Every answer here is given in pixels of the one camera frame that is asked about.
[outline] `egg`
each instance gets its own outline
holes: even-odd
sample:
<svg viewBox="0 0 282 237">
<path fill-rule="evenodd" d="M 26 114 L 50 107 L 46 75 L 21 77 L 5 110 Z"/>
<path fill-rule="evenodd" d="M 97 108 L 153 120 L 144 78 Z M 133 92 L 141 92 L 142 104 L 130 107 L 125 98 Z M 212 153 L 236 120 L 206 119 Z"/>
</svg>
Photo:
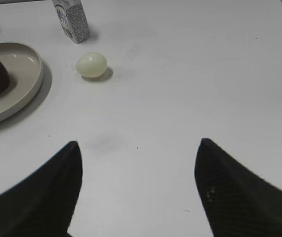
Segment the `egg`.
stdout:
<svg viewBox="0 0 282 237">
<path fill-rule="evenodd" d="M 96 78 L 107 70 L 107 59 L 100 53 L 87 53 L 76 64 L 77 71 L 84 77 Z"/>
</svg>

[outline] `beige plate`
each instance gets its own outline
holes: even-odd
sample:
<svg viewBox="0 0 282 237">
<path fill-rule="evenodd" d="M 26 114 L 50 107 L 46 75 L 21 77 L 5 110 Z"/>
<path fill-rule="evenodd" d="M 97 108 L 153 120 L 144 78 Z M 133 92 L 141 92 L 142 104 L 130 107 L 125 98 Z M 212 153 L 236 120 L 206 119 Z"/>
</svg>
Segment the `beige plate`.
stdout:
<svg viewBox="0 0 282 237">
<path fill-rule="evenodd" d="M 39 54 L 21 43 L 0 43 L 0 61 L 10 75 L 10 86 L 0 95 L 0 121 L 26 106 L 39 90 L 43 65 Z"/>
</svg>

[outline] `white table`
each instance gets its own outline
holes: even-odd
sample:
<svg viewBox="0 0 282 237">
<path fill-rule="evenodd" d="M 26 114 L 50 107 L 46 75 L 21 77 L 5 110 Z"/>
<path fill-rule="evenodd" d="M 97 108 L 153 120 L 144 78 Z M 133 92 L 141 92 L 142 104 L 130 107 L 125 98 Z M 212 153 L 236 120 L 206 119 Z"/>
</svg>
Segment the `white table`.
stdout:
<svg viewBox="0 0 282 237">
<path fill-rule="evenodd" d="M 39 96 L 0 123 L 0 193 L 77 140 L 74 237 L 211 237 L 194 181 L 203 137 L 282 188 L 279 0 L 83 5 L 94 37 L 80 45 L 51 1 L 0 5 L 0 42 L 34 47 L 49 68 Z M 90 51 L 110 80 L 76 72 Z"/>
</svg>

